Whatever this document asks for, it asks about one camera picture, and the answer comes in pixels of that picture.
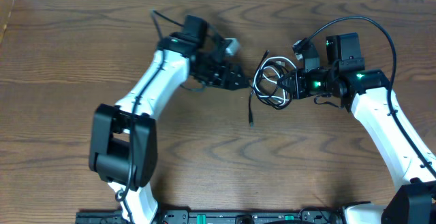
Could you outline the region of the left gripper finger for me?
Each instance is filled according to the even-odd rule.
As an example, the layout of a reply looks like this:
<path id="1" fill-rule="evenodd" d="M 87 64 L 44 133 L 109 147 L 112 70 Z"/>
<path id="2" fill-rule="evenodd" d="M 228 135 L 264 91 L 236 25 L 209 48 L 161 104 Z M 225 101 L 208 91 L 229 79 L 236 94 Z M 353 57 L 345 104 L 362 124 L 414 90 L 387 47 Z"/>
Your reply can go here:
<path id="1" fill-rule="evenodd" d="M 249 88 L 249 83 L 246 80 L 231 80 L 226 84 L 226 89 L 230 91 L 246 88 Z"/>
<path id="2" fill-rule="evenodd" d="M 240 65 L 234 65 L 231 71 L 232 80 L 235 83 L 246 83 L 246 76 Z"/>

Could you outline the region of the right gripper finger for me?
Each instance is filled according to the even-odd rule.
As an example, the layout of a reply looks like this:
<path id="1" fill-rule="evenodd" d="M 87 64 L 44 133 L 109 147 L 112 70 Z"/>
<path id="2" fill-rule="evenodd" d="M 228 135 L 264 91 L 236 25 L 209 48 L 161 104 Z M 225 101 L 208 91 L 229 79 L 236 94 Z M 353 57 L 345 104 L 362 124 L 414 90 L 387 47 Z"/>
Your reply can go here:
<path id="1" fill-rule="evenodd" d="M 284 97 L 286 99 L 297 98 L 297 85 L 293 83 L 279 83 L 279 87 L 282 89 Z"/>
<path id="2" fill-rule="evenodd" d="M 293 84 L 297 79 L 297 71 L 291 71 L 278 79 L 278 84 Z"/>

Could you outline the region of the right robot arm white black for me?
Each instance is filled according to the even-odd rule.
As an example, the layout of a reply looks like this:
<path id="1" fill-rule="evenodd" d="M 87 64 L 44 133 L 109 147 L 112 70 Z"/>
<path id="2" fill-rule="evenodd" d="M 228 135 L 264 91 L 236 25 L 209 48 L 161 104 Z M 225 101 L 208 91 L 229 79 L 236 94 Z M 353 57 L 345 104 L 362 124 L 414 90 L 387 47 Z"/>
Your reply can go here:
<path id="1" fill-rule="evenodd" d="M 382 156 L 395 186 L 387 206 L 356 202 L 340 208 L 331 223 L 434 223 L 435 155 L 416 133 L 399 106 L 389 81 L 379 69 L 367 70 L 357 33 L 326 37 L 330 69 L 320 67 L 312 43 L 295 50 L 305 66 L 277 84 L 292 99 L 337 97 L 341 107 L 362 124 Z"/>

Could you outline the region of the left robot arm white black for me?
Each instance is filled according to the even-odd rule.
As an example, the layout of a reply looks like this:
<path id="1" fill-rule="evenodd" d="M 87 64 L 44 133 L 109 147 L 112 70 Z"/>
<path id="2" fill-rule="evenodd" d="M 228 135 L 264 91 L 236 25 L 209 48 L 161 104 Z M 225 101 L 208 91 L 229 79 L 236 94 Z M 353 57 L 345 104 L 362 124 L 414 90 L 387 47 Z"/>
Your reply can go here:
<path id="1" fill-rule="evenodd" d="M 160 36 L 151 65 L 113 106 L 93 115 L 89 168 L 114 190 L 126 223 L 152 223 L 158 203 L 150 180 L 157 165 L 157 120 L 173 93 L 193 77 L 202 86 L 235 91 L 249 86 L 239 48 L 205 20 L 188 15 L 179 32 Z"/>

